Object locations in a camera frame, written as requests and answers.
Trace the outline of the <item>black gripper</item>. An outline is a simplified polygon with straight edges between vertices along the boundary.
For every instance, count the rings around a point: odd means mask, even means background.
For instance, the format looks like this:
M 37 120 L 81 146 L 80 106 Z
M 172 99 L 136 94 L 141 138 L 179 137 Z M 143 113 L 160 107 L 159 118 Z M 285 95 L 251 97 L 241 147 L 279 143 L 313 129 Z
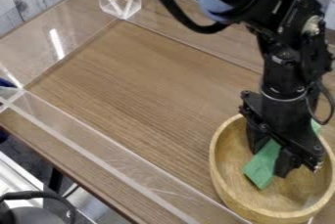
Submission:
M 287 133 L 287 136 L 296 135 L 293 140 L 298 141 L 302 147 L 310 151 L 313 159 L 306 160 L 312 169 L 306 168 L 314 172 L 322 164 L 325 149 L 310 126 L 305 100 L 302 98 L 270 99 L 263 94 L 249 90 L 241 92 L 241 99 L 239 114 L 250 124 L 246 127 L 250 152 L 255 154 L 270 139 L 266 131 L 259 131 L 251 126 L 261 130 L 271 129 L 277 133 Z M 282 148 L 274 161 L 274 175 L 285 178 L 289 172 L 301 165 L 304 165 L 302 158 L 289 148 Z

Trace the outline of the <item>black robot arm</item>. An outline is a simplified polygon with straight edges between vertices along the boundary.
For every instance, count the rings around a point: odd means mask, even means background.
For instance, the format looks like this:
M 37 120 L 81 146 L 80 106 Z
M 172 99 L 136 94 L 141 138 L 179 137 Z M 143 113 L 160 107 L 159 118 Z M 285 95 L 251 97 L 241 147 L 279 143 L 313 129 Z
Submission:
M 267 141 L 279 143 L 273 174 L 283 178 L 305 166 L 314 171 L 325 150 L 310 124 L 325 97 L 335 112 L 335 98 L 321 84 L 333 57 L 325 41 L 325 21 L 317 0 L 196 0 L 207 16 L 230 25 L 243 23 L 255 36 L 262 57 L 257 92 L 241 93 L 249 148 L 257 153 Z

